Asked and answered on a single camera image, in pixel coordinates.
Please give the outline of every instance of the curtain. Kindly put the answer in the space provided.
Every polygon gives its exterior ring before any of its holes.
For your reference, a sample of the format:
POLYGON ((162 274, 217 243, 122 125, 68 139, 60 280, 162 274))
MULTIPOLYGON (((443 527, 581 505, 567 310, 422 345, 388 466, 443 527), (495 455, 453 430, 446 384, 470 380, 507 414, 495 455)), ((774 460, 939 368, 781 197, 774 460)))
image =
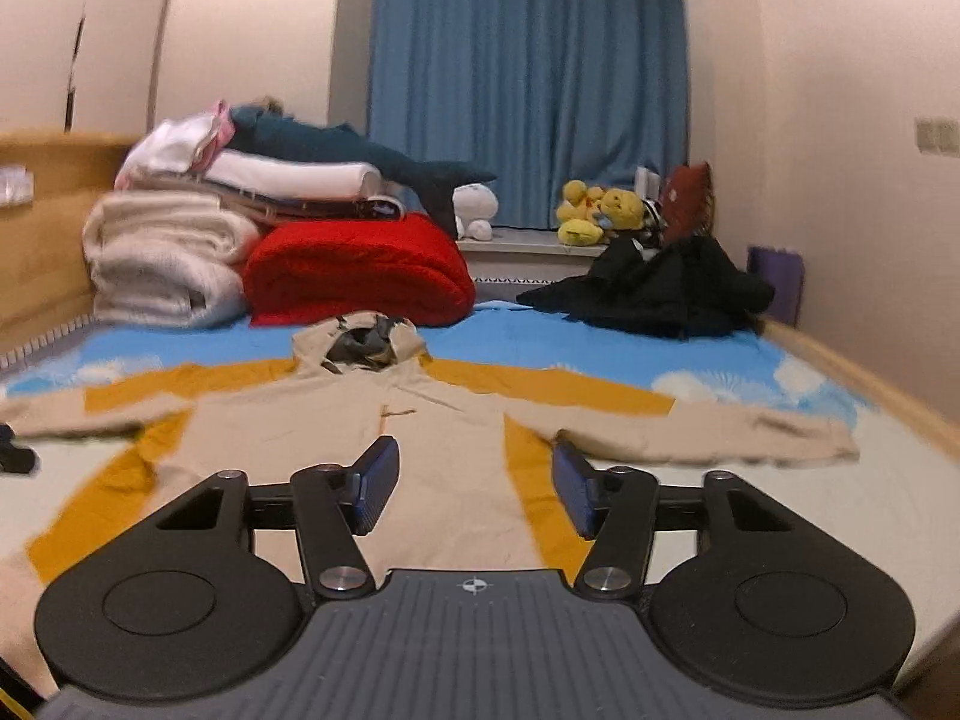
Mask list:
POLYGON ((376 0, 368 135, 495 170, 494 223, 685 160, 683 0, 376 0))

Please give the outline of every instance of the gray ribbed plate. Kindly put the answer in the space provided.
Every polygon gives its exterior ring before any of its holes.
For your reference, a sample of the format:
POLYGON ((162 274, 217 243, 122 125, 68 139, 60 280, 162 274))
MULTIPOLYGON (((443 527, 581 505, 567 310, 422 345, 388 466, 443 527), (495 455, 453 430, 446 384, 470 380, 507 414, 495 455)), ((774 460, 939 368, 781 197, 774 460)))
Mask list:
POLYGON ((902 720, 872 697, 833 709, 750 707, 661 656, 635 613, 585 601, 555 571, 395 571, 326 604, 296 645, 237 688, 128 707, 66 688, 40 720, 902 720))

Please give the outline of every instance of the yellow plush toy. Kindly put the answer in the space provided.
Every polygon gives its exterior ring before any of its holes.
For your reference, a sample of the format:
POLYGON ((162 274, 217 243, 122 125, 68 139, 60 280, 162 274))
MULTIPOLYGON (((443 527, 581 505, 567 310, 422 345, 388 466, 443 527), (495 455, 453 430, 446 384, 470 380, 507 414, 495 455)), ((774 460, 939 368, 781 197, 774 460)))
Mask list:
POLYGON ((640 196, 629 189, 610 189, 598 204, 599 224, 606 230, 642 230, 645 210, 640 196))
POLYGON ((557 209, 560 229, 557 237, 569 247, 592 247, 603 238, 603 229, 596 223, 597 207, 592 200, 599 187, 587 189, 583 181, 563 185, 563 202, 557 209))

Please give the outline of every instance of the bed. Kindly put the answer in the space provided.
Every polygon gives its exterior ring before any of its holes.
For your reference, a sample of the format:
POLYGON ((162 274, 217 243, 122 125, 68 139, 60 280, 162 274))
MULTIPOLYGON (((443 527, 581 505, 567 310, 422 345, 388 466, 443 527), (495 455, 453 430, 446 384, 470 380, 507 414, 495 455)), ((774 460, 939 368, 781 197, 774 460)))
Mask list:
MULTIPOLYGON (((212 330, 170 331, 93 322, 80 225, 133 139, 0 136, 0 163, 35 172, 32 207, 0 211, 0 397, 113 382, 184 362, 222 365, 290 355, 294 328, 246 319, 212 330)), ((786 469, 726 464, 891 574, 917 615, 901 685, 925 680, 958 649, 960 490, 957 430, 922 404, 794 330, 768 323, 762 337, 664 341, 539 314, 514 303, 478 304, 462 322, 422 329, 437 358, 558 367, 685 400, 772 406, 844 420, 861 450, 855 464, 786 469)), ((40 471, 0 475, 0 556, 56 518, 120 439, 41 440, 40 471)), ((656 466, 661 482, 699 485, 707 467, 656 466)), ((649 581, 694 550, 693 533, 658 536, 649 581)))

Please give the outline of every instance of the red blanket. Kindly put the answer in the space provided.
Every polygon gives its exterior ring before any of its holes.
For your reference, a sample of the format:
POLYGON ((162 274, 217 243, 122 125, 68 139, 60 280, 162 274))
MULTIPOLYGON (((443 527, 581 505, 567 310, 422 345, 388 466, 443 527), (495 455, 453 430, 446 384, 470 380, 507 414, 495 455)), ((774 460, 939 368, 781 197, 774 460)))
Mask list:
POLYGON ((423 214, 285 224, 256 247, 243 285, 258 325, 363 310, 445 325, 465 317, 475 296, 457 245, 423 214))

